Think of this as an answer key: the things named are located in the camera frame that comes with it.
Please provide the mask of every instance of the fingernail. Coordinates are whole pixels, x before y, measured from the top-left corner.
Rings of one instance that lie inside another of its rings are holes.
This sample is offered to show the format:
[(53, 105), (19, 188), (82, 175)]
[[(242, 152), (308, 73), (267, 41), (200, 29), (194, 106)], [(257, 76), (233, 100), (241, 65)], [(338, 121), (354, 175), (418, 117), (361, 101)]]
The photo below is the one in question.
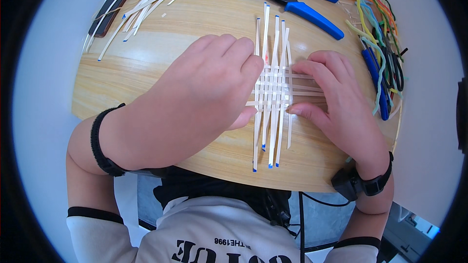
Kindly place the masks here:
[(302, 110), (299, 109), (290, 109), (289, 114), (300, 115), (302, 114)]

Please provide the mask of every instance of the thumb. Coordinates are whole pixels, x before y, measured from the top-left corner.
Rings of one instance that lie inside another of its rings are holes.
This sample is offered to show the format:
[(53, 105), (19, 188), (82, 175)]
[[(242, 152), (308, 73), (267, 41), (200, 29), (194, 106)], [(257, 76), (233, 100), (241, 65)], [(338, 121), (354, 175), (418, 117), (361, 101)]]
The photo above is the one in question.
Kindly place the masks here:
[(239, 129), (239, 128), (246, 126), (249, 123), (250, 118), (254, 116), (256, 113), (257, 113), (256, 108), (245, 107), (244, 110), (241, 112), (241, 114), (237, 117), (237, 120), (234, 121), (234, 123), (231, 126), (229, 126), (229, 128), (226, 129), (226, 131), (235, 130), (235, 129)]
[(321, 131), (331, 124), (330, 118), (318, 106), (312, 103), (295, 103), (289, 109), (289, 114), (299, 115), (314, 123)]

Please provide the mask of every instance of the black lettering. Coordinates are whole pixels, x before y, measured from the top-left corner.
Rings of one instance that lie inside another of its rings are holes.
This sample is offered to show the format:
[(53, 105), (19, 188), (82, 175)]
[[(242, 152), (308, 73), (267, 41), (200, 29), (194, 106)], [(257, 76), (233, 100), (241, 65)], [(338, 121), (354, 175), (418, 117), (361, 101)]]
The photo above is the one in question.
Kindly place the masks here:
[(240, 254), (226, 253), (226, 255), (229, 257), (228, 263), (239, 263)]
[(284, 255), (274, 256), (268, 262), (269, 263), (277, 263), (278, 261), (276, 260), (276, 258), (279, 258), (281, 260), (281, 263), (292, 263), (291, 260), (288, 257), (284, 256)]
[[(184, 243), (184, 250), (180, 248), (180, 244)], [(176, 260), (182, 263), (188, 263), (189, 262), (189, 256), (190, 256), (190, 249), (195, 246), (195, 243), (189, 242), (189, 241), (182, 241), (182, 240), (177, 240), (177, 246), (179, 247), (179, 252), (176, 255), (175, 253), (172, 255), (172, 260)], [(182, 259), (179, 259), (179, 257), (182, 253), (184, 253), (184, 256)]]
[(249, 259), (249, 263), (265, 263), (265, 261), (261, 260), (259, 257), (255, 255)]
[[(193, 260), (192, 262), (190, 263), (198, 263), (198, 257), (200, 257), (200, 252), (205, 250), (205, 248), (198, 248), (198, 250), (196, 251), (196, 256), (195, 256), (195, 260)], [(206, 249), (206, 263), (215, 263), (216, 261), (216, 253), (211, 250), (211, 249)]]

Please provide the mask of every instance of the woven strips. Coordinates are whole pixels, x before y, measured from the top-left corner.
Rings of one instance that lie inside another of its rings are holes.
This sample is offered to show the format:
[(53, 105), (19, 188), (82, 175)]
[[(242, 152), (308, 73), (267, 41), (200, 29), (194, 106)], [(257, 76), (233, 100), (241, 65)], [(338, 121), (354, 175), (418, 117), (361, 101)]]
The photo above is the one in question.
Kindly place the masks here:
[[(273, 165), (279, 167), (281, 155), (281, 142), (283, 139), (284, 112), (293, 103), (293, 96), (324, 96), (322, 89), (305, 85), (294, 85), (293, 78), (313, 79), (310, 75), (293, 74), (291, 47), (288, 41), (289, 28), (286, 28), (284, 20), (279, 25), (279, 16), (275, 16), (275, 38), (271, 58), (268, 54), (268, 25), (270, 17), (270, 6), (264, 3), (264, 26), (262, 40), (262, 58), (264, 60), (263, 72), (260, 73), (258, 81), (255, 83), (255, 101), (249, 101), (247, 106), (255, 106), (257, 113), (254, 117), (254, 151), (253, 151), (253, 171), (258, 168), (258, 147), (260, 142), (260, 127), (262, 127), (262, 150), (268, 149), (268, 168)], [(256, 20), (255, 33), (255, 55), (260, 55), (260, 25), (261, 19)], [(292, 115), (288, 120), (287, 148), (291, 146)], [(268, 125), (270, 124), (270, 143), (267, 146)]]

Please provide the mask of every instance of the white shirt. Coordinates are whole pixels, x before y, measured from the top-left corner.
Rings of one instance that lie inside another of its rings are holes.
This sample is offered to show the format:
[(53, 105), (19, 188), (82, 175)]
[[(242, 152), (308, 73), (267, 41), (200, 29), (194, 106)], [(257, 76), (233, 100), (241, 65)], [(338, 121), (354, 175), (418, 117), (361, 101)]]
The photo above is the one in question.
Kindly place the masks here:
[[(127, 227), (79, 213), (67, 218), (79, 262), (296, 263), (300, 251), (281, 226), (255, 213), (245, 202), (215, 196), (170, 201), (157, 229), (132, 247)], [(334, 248), (325, 263), (376, 262), (378, 248)]]

